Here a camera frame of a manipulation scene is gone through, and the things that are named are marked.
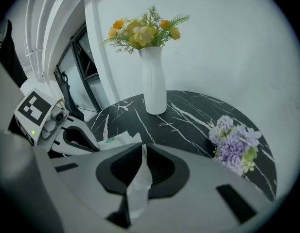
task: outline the orange flower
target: orange flower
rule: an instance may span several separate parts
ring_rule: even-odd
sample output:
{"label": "orange flower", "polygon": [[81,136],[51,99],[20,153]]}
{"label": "orange flower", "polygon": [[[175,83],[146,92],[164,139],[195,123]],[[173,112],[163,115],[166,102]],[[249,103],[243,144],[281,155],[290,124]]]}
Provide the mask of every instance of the orange flower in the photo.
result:
{"label": "orange flower", "polygon": [[162,21],[160,21],[160,25],[159,26],[161,28],[165,28],[168,25],[169,25],[169,21],[168,20],[162,20]]}
{"label": "orange flower", "polygon": [[108,36],[109,38],[116,37],[116,29],[111,28],[111,29],[109,30],[109,33],[107,34],[107,36]]}
{"label": "orange flower", "polygon": [[116,22],[113,23],[113,28],[114,29],[121,29],[121,27],[124,25],[124,19],[117,20]]}

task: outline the white vein pattern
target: white vein pattern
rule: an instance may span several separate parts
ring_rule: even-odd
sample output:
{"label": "white vein pattern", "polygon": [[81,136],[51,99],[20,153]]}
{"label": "white vein pattern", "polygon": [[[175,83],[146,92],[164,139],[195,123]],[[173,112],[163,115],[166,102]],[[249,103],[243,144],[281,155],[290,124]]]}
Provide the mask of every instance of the white vein pattern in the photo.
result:
{"label": "white vein pattern", "polygon": [[203,121],[197,119],[196,117],[194,117],[194,116],[191,115],[190,113],[185,112],[185,111],[179,109],[179,108],[176,107],[173,103],[171,103],[171,106],[172,106],[175,110],[178,110],[182,115],[187,115],[188,117],[190,117],[190,118],[193,119],[194,121],[196,121],[196,122],[198,122],[199,124],[205,126],[207,129],[209,129],[209,130],[211,129],[211,127],[210,127],[207,123],[205,123],[205,122],[203,122]]}
{"label": "white vein pattern", "polygon": [[199,151],[199,149],[202,150],[205,154],[207,154],[210,158],[212,158],[212,156],[208,154],[205,150],[203,150],[198,144],[196,144],[195,142],[193,142],[192,144],[197,148],[200,155],[202,155],[202,153]]}
{"label": "white vein pattern", "polygon": [[112,121],[111,121],[111,123],[116,119],[116,118],[118,118],[121,114],[123,114],[124,113],[124,111],[122,111],[119,115],[117,115]]}
{"label": "white vein pattern", "polygon": [[234,120],[234,121],[237,121],[237,122],[239,122],[241,125],[243,125],[243,126],[245,126],[246,128],[248,128],[244,123],[242,123],[240,120],[237,120],[236,118],[234,118],[234,117],[232,117],[232,119]]}
{"label": "white vein pattern", "polygon": [[210,120],[212,119],[207,113],[201,111],[200,109],[198,109],[197,107],[195,107],[194,105],[192,105],[191,103],[189,103],[187,100],[185,100],[183,97],[178,96],[179,98],[183,99],[186,103],[186,105],[188,105],[189,107],[191,107],[192,109],[194,109],[195,111],[197,111],[199,114],[201,114],[203,117],[205,118],[209,118]]}
{"label": "white vein pattern", "polygon": [[139,114],[138,114],[138,112],[137,112],[136,108],[135,108],[135,111],[136,111],[137,117],[139,118],[140,122],[141,122],[141,123],[142,123],[142,125],[144,126],[144,128],[145,128],[145,131],[148,133],[148,135],[149,135],[149,137],[151,138],[152,142],[153,142],[153,143],[155,143],[155,141],[154,141],[153,137],[152,137],[152,136],[151,136],[151,134],[148,132],[148,129],[146,128],[146,126],[145,126],[145,125],[144,125],[144,123],[142,122],[142,120],[141,120],[141,118],[140,118],[140,116],[139,116]]}
{"label": "white vein pattern", "polygon": [[192,98],[197,98],[197,97],[205,97],[205,98],[208,98],[209,100],[214,101],[214,102],[217,102],[217,103],[224,103],[224,102],[220,102],[220,101],[211,99],[210,97],[208,97],[208,96],[206,96],[206,95],[204,95],[204,94],[201,94],[201,93],[199,94],[199,96],[194,96],[194,97],[192,97]]}
{"label": "white vein pattern", "polygon": [[261,194],[264,195],[263,191],[253,182],[250,181],[250,179],[245,175],[243,174],[243,177],[245,178],[245,180],[247,180],[250,184],[252,184]]}
{"label": "white vein pattern", "polygon": [[257,168],[257,170],[262,174],[262,176],[265,178],[265,180],[266,180],[266,183],[268,184],[268,186],[270,187],[270,190],[271,190],[271,193],[272,193],[272,195],[273,195],[273,198],[275,199],[275,194],[274,194],[274,192],[273,192],[273,188],[272,188],[272,186],[271,186],[271,183],[270,183],[270,181],[268,180],[268,178],[265,176],[265,174],[264,173],[262,173],[261,172],[261,170],[258,168],[258,166],[257,165],[255,165],[255,167]]}
{"label": "white vein pattern", "polygon": [[163,118],[161,118],[159,115],[156,115],[156,116],[157,116],[160,120],[162,120],[164,123],[166,123],[166,125],[172,127],[172,128],[174,129],[174,131],[177,131],[177,132],[179,133],[179,135],[181,135],[182,138],[183,138],[184,140],[186,140],[187,142],[189,142],[189,143],[192,144],[192,142],[190,142],[187,138],[185,138],[184,135],[183,135],[178,129],[176,129],[173,125],[171,125],[170,123],[166,122],[166,121],[165,121]]}
{"label": "white vein pattern", "polygon": [[109,115],[107,115],[106,117],[106,123],[105,123],[105,128],[103,129],[103,140],[106,141],[108,139],[107,135],[108,135],[108,130],[107,130],[107,123],[109,121],[109,116],[110,116],[110,113]]}
{"label": "white vein pattern", "polygon": [[269,155],[264,149],[260,148],[260,150],[262,151],[262,153],[264,153],[272,162],[274,162],[274,159],[272,158],[271,155]]}
{"label": "white vein pattern", "polygon": [[224,112],[229,113],[229,114],[232,115],[232,113],[230,111],[226,111],[226,110],[222,109],[221,107],[219,107],[219,106],[217,106],[215,104],[212,104],[212,105],[215,106],[215,107],[217,107],[217,108],[219,108],[220,110],[223,110]]}
{"label": "white vein pattern", "polygon": [[180,117],[182,116],[177,110],[175,110],[172,106],[170,106],[169,104],[167,104],[168,107],[172,108],[173,111],[175,111]]}
{"label": "white vein pattern", "polygon": [[203,131],[201,131],[196,125],[194,125],[190,120],[188,120],[187,117],[182,112],[180,112],[180,113],[182,114],[182,116],[184,117],[184,119],[186,119],[186,121],[188,123],[192,124],[195,128],[197,128],[198,131],[200,131],[202,133],[203,136],[205,136],[208,139],[208,136]]}
{"label": "white vein pattern", "polygon": [[124,105],[124,106],[122,106],[122,105],[120,105],[120,103],[118,103],[118,105],[117,105],[117,114],[119,113],[120,108],[123,108],[124,110],[128,111],[128,106],[131,105],[132,103],[133,103],[133,101],[131,103],[129,103],[128,105]]}
{"label": "white vein pattern", "polygon": [[99,114],[98,114],[98,116],[96,117],[96,120],[94,121],[94,123],[93,123],[92,127],[95,125],[95,123],[96,123],[96,121],[97,121],[98,117],[100,116],[101,112],[99,112]]}
{"label": "white vein pattern", "polygon": [[94,130],[94,132],[93,133],[95,133],[96,131],[97,131],[97,129],[99,129],[99,127],[101,126],[101,124],[103,124],[103,122],[106,120],[106,118],[99,124],[99,126]]}

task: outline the black fabric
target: black fabric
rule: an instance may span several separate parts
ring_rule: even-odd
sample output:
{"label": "black fabric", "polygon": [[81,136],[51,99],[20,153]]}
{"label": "black fabric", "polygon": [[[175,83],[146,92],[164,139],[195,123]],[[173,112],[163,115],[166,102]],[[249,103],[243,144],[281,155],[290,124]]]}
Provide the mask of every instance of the black fabric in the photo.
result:
{"label": "black fabric", "polygon": [[0,48],[0,62],[20,88],[28,78],[16,54],[15,44],[12,39],[12,23],[10,20],[8,20],[7,33]]}
{"label": "black fabric", "polygon": [[64,97],[64,105],[66,109],[71,113],[72,116],[84,121],[84,114],[76,107],[71,97],[70,86],[68,84],[68,77],[66,75],[66,72],[62,72],[60,78],[63,82],[63,84],[61,85],[61,91]]}

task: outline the black slot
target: black slot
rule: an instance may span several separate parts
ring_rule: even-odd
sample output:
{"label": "black slot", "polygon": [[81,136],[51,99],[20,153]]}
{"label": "black slot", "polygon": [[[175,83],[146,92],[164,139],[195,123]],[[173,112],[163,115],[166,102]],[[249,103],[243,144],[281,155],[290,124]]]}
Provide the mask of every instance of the black slot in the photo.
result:
{"label": "black slot", "polygon": [[240,223],[256,215],[251,206],[229,184],[218,186],[216,189]]}
{"label": "black slot", "polygon": [[65,165],[62,165],[62,166],[56,166],[54,169],[60,173],[60,172],[63,172],[63,171],[67,171],[67,170],[70,170],[72,168],[76,168],[78,167],[78,164],[76,163],[69,163],[69,164],[65,164]]}

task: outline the marble tabletop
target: marble tabletop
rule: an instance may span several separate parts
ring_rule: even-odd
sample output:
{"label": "marble tabletop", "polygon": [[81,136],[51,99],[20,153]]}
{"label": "marble tabletop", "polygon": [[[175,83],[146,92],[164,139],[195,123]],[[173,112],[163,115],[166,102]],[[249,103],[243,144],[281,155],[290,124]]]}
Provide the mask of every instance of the marble tabletop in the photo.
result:
{"label": "marble tabletop", "polygon": [[[233,118],[235,124],[258,130],[248,117],[231,105],[187,91],[167,91],[167,110],[161,115],[146,112],[141,94],[104,109],[87,125],[97,141],[128,131],[131,136],[140,133],[143,143],[157,143],[213,158],[214,146],[208,139],[208,123],[216,123],[223,115]],[[259,141],[256,167],[242,177],[273,201],[277,188],[275,163],[264,137]]]}

